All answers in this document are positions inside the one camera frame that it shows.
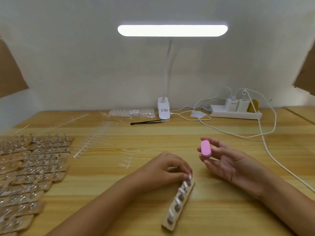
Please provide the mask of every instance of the pink object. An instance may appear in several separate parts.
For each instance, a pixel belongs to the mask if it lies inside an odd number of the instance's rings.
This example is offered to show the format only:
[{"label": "pink object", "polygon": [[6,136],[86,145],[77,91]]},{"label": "pink object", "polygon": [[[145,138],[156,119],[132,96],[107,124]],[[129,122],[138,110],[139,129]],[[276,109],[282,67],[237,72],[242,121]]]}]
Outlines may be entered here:
[{"label": "pink object", "polygon": [[211,157],[211,147],[208,140],[204,140],[201,142],[201,154],[204,157]]}]

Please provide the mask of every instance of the hand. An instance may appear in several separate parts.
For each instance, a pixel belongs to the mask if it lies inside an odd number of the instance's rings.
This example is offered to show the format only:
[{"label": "hand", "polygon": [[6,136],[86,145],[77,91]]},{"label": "hand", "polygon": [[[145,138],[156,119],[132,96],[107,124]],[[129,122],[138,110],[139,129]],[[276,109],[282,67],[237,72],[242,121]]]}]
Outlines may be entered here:
[{"label": "hand", "polygon": [[201,137],[208,140],[211,145],[210,159],[199,155],[201,161],[215,175],[220,176],[244,189],[255,197],[262,197],[266,187],[276,175],[265,165],[247,155],[246,153],[229,146],[217,139],[210,137]]},{"label": "hand", "polygon": [[[169,167],[178,167],[181,172],[168,172]],[[142,193],[167,184],[188,180],[189,174],[192,174],[192,168],[186,161],[170,152],[162,152],[129,177],[134,179],[135,187]]]}]

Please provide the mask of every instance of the forearm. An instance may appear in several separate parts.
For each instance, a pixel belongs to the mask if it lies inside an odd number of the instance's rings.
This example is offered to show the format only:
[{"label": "forearm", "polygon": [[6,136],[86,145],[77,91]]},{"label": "forearm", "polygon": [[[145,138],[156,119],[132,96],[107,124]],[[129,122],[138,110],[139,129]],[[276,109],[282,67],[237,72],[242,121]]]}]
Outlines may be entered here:
[{"label": "forearm", "polygon": [[274,177],[261,201],[298,236],[315,235],[315,202],[285,180]]},{"label": "forearm", "polygon": [[47,236],[90,236],[104,233],[109,224],[137,195],[129,180],[131,179],[125,177],[116,182]]}]

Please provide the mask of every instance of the glowing white light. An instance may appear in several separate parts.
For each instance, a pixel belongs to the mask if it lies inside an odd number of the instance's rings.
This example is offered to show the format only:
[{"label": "glowing white light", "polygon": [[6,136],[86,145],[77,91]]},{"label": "glowing white light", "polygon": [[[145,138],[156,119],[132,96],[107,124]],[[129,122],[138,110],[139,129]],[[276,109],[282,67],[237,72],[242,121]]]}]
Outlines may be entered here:
[{"label": "glowing white light", "polygon": [[124,36],[207,37],[227,32],[226,25],[120,25],[118,32]]}]

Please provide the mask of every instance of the white paper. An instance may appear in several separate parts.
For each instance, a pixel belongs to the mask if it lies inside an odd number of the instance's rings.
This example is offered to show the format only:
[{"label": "white paper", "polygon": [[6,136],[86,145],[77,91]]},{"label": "white paper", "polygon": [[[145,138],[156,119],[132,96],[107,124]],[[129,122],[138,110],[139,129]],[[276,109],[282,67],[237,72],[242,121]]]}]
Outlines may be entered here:
[{"label": "white paper", "polygon": [[191,118],[198,118],[198,119],[201,119],[204,116],[207,116],[207,114],[201,111],[195,111],[195,113],[191,112],[191,115],[190,115]]},{"label": "white paper", "polygon": [[139,113],[139,110],[131,110],[130,111],[130,114],[136,114],[136,113]]}]

